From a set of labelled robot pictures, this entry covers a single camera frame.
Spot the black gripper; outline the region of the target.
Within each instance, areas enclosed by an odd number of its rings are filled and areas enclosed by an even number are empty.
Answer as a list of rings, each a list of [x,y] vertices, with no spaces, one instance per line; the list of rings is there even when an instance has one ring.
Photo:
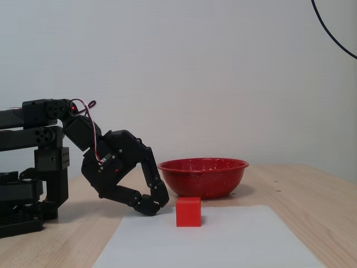
[[[81,172],[100,198],[113,200],[132,207],[145,216],[154,216],[170,200],[165,183],[161,179],[150,147],[129,131],[109,131],[93,149],[84,154]],[[120,186],[118,183],[141,162],[143,174],[150,188],[150,195]]]

